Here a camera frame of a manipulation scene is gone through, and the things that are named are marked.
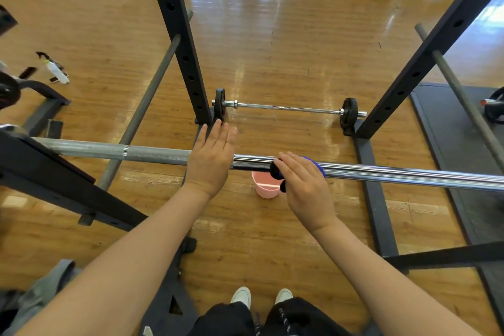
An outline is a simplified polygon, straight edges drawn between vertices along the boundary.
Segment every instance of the hand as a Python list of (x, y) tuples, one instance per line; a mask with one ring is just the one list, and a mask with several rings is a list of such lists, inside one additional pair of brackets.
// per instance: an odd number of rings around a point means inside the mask
[(329, 186), (317, 166), (291, 152), (274, 160), (285, 178), (287, 202), (306, 230), (318, 230), (337, 224)]
[(238, 129), (229, 129), (228, 123), (221, 125), (221, 120), (217, 120), (206, 139), (207, 129), (206, 124), (202, 126), (187, 160), (185, 186), (196, 187), (207, 194), (210, 200), (226, 182), (233, 162)]

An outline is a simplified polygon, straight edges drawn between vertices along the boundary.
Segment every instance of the black mat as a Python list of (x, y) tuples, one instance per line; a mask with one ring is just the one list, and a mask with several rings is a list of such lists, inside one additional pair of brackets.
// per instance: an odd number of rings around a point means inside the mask
[[(465, 86), (464, 90), (478, 106), (495, 91), (475, 86)], [(440, 170), (502, 175), (448, 85), (423, 82), (410, 97)], [(491, 124), (491, 128), (504, 143), (504, 125)], [(448, 192), (468, 244), (504, 240), (504, 194), (459, 189)], [(504, 330), (504, 263), (482, 266), (478, 272)]]

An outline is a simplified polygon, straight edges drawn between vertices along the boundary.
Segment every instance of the black pants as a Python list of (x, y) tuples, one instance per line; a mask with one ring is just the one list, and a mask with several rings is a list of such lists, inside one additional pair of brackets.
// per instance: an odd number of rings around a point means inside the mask
[(242, 302), (217, 304), (201, 316), (187, 336), (351, 336), (317, 307), (301, 298), (276, 304), (264, 326), (254, 324)]

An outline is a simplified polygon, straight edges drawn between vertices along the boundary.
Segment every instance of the forearm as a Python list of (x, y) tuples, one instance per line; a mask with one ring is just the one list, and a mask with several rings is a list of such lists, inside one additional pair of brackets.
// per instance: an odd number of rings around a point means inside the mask
[(386, 336), (478, 335), (338, 223), (314, 234)]
[(89, 264), (18, 335), (131, 334), (208, 201), (197, 189), (180, 188), (154, 215)]

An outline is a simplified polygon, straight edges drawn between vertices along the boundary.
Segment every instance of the finger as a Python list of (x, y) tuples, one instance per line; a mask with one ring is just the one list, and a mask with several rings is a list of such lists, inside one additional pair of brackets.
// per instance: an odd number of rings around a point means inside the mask
[(234, 155), (234, 148), (236, 145), (236, 139), (238, 138), (238, 128), (235, 126), (229, 130), (227, 136), (227, 142), (224, 145), (224, 151)]
[(221, 120), (216, 120), (214, 122), (214, 127), (212, 128), (212, 131), (210, 132), (207, 141), (205, 142), (205, 146), (213, 148), (215, 142), (217, 142), (217, 139), (219, 138), (220, 131), (221, 131)]
[(207, 137), (207, 128), (208, 128), (207, 124), (203, 124), (203, 126), (199, 131), (198, 138), (196, 139), (196, 142), (192, 147), (193, 151), (200, 150), (203, 147), (203, 145), (205, 145), (205, 139)]
[(289, 186), (299, 186), (303, 181), (299, 178), (299, 176), (291, 170), (284, 161), (280, 158), (275, 158), (273, 163), (278, 167), (280, 172), (282, 173), (285, 180), (289, 183)]
[(310, 179), (310, 173), (308, 170), (305, 169), (305, 167), (300, 164), (298, 161), (296, 161), (293, 156), (294, 154), (289, 152), (288, 154), (280, 153), (282, 161), (285, 162), (285, 164), (294, 172), (298, 175), (298, 177), (302, 181), (307, 181)]
[(305, 157), (292, 154), (291, 152), (288, 152), (287, 154), (293, 157), (293, 159), (298, 161), (301, 165), (303, 165), (305, 169), (308, 171), (308, 173), (310, 173), (312, 176), (317, 177), (322, 174), (318, 169), (317, 165), (315, 165), (312, 160), (308, 160)]
[(222, 125), (219, 138), (217, 139), (217, 142), (215, 142), (213, 148), (217, 148), (218, 150), (224, 149), (224, 145), (226, 144), (228, 134), (229, 134), (229, 124), (226, 122), (224, 125)]

